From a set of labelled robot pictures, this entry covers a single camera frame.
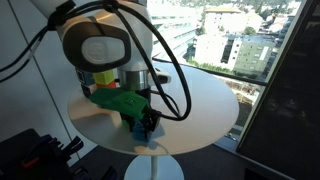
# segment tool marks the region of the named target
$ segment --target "white wall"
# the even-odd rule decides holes
[[[228,38],[222,35],[205,34],[197,37],[197,48],[195,60],[202,63],[209,63],[213,66],[223,66],[221,64],[222,55]]]
[[[0,23],[1,68],[26,47],[24,35],[29,42],[46,24],[46,19],[29,0],[11,0],[0,1]],[[0,79],[10,72],[1,73]],[[68,99],[79,85],[57,34],[49,32],[36,52],[35,61],[0,84],[0,141],[28,128],[34,128],[40,135],[51,134],[64,144],[77,135],[85,144],[78,154],[84,156],[96,145],[78,133],[67,113]],[[78,156],[74,156],[69,164],[77,160]]]

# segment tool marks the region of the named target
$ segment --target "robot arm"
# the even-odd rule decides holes
[[[62,17],[72,12],[72,1],[31,1],[49,19],[49,26],[54,25],[61,38],[64,53],[75,67],[86,72],[102,72],[117,68],[120,88],[98,89],[90,99],[102,108],[119,111],[122,119],[129,123],[131,131],[141,126],[147,138],[147,134],[155,129],[160,117],[164,117],[150,107],[150,85],[157,86],[165,103],[177,116],[165,116],[167,119],[183,120],[188,116],[191,98],[177,62],[174,65],[184,85],[187,104],[190,105],[181,117],[173,110],[168,99],[164,99],[165,93],[160,83],[169,82],[170,76],[161,69],[153,69],[151,65],[152,32],[150,27],[141,21],[150,21],[145,7],[127,1],[110,1],[119,5],[118,7],[134,9],[137,14],[133,15],[121,8],[114,10],[114,4],[109,4],[109,1],[95,1],[91,3],[95,4],[93,7],[110,8],[110,12],[102,10],[88,17],[75,13],[74,17],[63,21]]]

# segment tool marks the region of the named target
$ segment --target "white round table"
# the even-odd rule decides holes
[[[184,113],[186,101],[173,65],[158,62],[153,65],[172,76],[171,82],[162,86]],[[184,179],[179,164],[171,155],[208,146],[227,134],[235,124],[239,105],[229,87],[204,71],[183,65],[181,68],[191,93],[191,113],[180,122],[161,118],[149,142],[133,139],[118,112],[98,108],[84,97],[80,88],[72,94],[68,112],[82,135],[107,149],[140,155],[129,165],[125,179]],[[151,96],[151,106],[172,115],[158,95]]]

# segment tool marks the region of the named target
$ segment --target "black cable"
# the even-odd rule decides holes
[[[120,18],[120,20],[122,21],[122,23],[124,24],[124,26],[126,27],[127,31],[129,32],[131,38],[133,39],[135,45],[137,46],[142,58],[144,59],[150,73],[151,76],[155,82],[155,85],[157,87],[157,89],[160,92],[160,96],[162,97],[162,99],[164,100],[165,104],[168,106],[168,108],[170,109],[170,111],[177,116],[178,118],[181,117],[180,114],[173,108],[173,106],[171,105],[171,103],[169,102],[169,100],[167,99],[167,97],[164,95],[164,91],[162,89],[161,83],[153,69],[153,66],[151,64],[151,61],[149,60],[146,52],[144,51],[140,41],[138,40],[137,36],[135,35],[133,29],[131,28],[130,24],[128,23],[128,21],[124,18],[124,16],[116,9],[114,9],[114,13]]]
[[[150,92],[153,94],[160,95],[160,93],[158,91],[150,90]],[[179,110],[179,107],[178,107],[176,101],[169,94],[165,93],[165,95],[173,102],[174,106],[176,107],[177,112],[180,114],[180,110]]]
[[[47,32],[47,27],[42,28],[30,41],[30,43],[28,44],[28,46],[21,52],[21,54],[17,57],[17,59],[15,59],[12,63],[8,64],[7,66],[3,67],[0,69],[0,72],[3,72],[9,68],[11,68],[12,66],[14,66],[15,64],[17,64],[21,58],[29,51],[29,49],[31,49],[31,47],[33,46],[33,44],[37,41],[37,39],[39,39],[42,35],[44,35]]]
[[[68,12],[64,18],[65,18],[65,20],[71,19],[71,18],[75,17],[75,14],[78,13],[79,11],[94,7],[96,5],[102,5],[102,1],[93,1],[93,2],[86,3],[84,5],[81,5],[75,9],[71,10],[70,12]]]
[[[91,11],[99,10],[99,9],[103,9],[103,6],[102,5],[93,6],[93,7],[90,7],[90,8],[86,8],[86,9],[80,10],[80,11],[78,11],[78,12],[76,12],[74,14],[74,17],[80,16],[82,14],[85,14],[85,13],[88,13],[88,12],[91,12]]]
[[[34,55],[34,53],[35,53],[35,51],[36,51],[36,49],[38,48],[38,46],[39,46],[39,44],[40,44],[40,42],[42,41],[42,38],[44,37],[44,35],[47,33],[47,31],[48,31],[48,28],[47,28],[47,26],[46,27],[44,27],[44,28],[42,28],[40,31],[39,31],[39,33],[32,39],[32,40],[34,40],[34,41],[32,41],[32,42],[30,42],[30,44],[27,46],[27,47],[29,47],[28,49],[27,49],[27,51],[29,50],[29,49],[31,49],[31,47],[32,47],[32,45],[37,41],[38,43],[33,47],[33,49],[31,50],[31,52],[30,52],[30,55],[28,56],[28,58],[27,58],[27,60],[16,70],[16,71],[14,71],[13,73],[11,73],[9,76],[7,76],[7,77],[5,77],[5,78],[3,78],[3,79],[0,79],[0,83],[3,83],[3,82],[5,82],[5,81],[7,81],[7,80],[9,80],[10,78],[12,78],[12,77],[14,77],[16,74],[18,74],[23,68],[25,68],[26,67],[26,65],[30,62],[30,59],[33,57],[33,55]],[[16,59],[14,62],[12,62],[11,64],[16,64],[17,62],[19,62],[21,60],[21,58],[19,59]]]
[[[160,41],[161,45],[166,50],[167,54],[171,58],[172,63],[173,63],[173,65],[174,65],[174,67],[175,67],[175,69],[176,69],[176,71],[178,73],[178,76],[180,78],[180,82],[182,84],[182,87],[183,87],[183,90],[184,90],[184,93],[185,93],[186,101],[187,101],[186,112],[182,117],[178,117],[178,118],[173,118],[173,117],[169,117],[169,116],[166,116],[166,115],[162,115],[162,117],[167,118],[167,119],[171,119],[171,120],[184,120],[184,119],[186,119],[188,117],[190,111],[191,111],[191,96],[190,96],[190,92],[189,92],[188,85],[187,85],[186,79],[184,77],[184,74],[183,74],[183,72],[182,72],[182,70],[180,68],[180,65],[179,65],[178,61],[176,60],[174,54],[172,53],[170,47],[167,45],[166,41],[163,39],[161,34],[158,32],[158,30],[144,16],[142,16],[140,13],[138,13],[134,9],[129,8],[127,6],[124,6],[122,4],[118,4],[118,8],[122,9],[122,10],[124,10],[124,11],[126,11],[126,12],[128,12],[130,14],[132,14],[133,16],[138,18],[142,23],[144,23],[151,30],[151,32],[158,38],[158,40]]]

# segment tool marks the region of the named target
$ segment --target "city view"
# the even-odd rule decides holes
[[[236,77],[268,82],[301,1],[148,0],[147,6],[179,63],[228,75],[217,78],[239,101],[238,120],[226,135],[238,141],[264,87]],[[153,40],[153,58],[171,61]]]

